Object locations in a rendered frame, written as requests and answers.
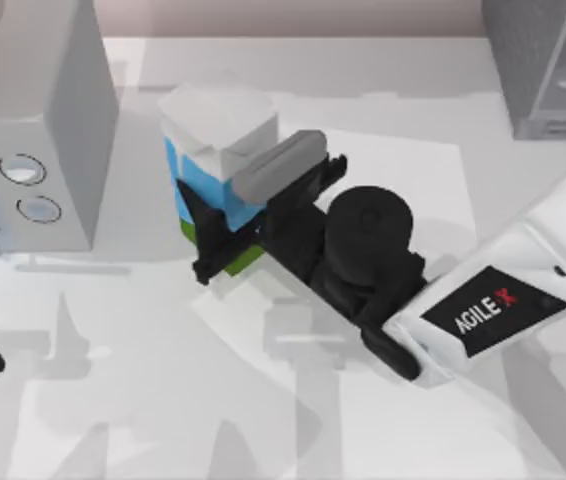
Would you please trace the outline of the round microwave knob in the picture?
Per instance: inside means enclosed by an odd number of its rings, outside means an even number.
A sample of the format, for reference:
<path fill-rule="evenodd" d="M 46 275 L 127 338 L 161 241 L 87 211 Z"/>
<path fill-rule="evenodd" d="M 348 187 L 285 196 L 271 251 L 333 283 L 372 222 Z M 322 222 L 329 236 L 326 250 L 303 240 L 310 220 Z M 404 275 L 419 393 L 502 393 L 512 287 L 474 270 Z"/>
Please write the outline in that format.
<path fill-rule="evenodd" d="M 36 157 L 23 153 L 1 157 L 0 173 L 10 182 L 22 186 L 37 185 L 47 177 L 44 164 Z"/>
<path fill-rule="evenodd" d="M 26 220 L 39 224 L 55 223 L 62 216 L 59 204 L 42 195 L 19 199 L 16 209 Z"/>

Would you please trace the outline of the pale grey rounded box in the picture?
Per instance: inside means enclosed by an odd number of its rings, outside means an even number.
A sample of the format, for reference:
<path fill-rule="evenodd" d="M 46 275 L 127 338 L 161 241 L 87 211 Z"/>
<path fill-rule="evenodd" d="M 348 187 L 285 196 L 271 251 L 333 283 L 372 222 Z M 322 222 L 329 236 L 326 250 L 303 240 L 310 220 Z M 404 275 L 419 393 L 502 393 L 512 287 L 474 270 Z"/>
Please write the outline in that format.
<path fill-rule="evenodd" d="M 246 204 L 265 204 L 327 156 L 327 137 L 320 130 L 299 130 L 255 156 L 234 175 L 232 191 Z"/>

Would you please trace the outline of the grey cabinet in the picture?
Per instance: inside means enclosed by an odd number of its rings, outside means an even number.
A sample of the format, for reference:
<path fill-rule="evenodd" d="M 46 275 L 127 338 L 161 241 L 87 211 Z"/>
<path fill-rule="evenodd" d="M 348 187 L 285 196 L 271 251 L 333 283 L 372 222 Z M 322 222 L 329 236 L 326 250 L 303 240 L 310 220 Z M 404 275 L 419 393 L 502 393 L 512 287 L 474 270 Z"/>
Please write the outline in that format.
<path fill-rule="evenodd" d="M 482 0 L 517 140 L 566 141 L 566 0 Z"/>

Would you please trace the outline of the white blue green carton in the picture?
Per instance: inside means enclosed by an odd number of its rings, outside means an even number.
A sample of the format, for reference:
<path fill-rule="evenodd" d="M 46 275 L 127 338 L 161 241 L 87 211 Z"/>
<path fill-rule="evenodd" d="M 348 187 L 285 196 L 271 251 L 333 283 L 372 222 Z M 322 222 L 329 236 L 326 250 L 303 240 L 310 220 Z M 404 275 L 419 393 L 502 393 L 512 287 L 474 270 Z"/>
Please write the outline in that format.
<path fill-rule="evenodd" d="M 193 215 L 178 182 L 226 214 L 236 231 L 263 205 L 248 205 L 233 192 L 233 176 L 279 140 L 278 114 L 264 93 L 252 87 L 184 83 L 158 102 L 175 205 L 183 235 L 196 244 Z"/>

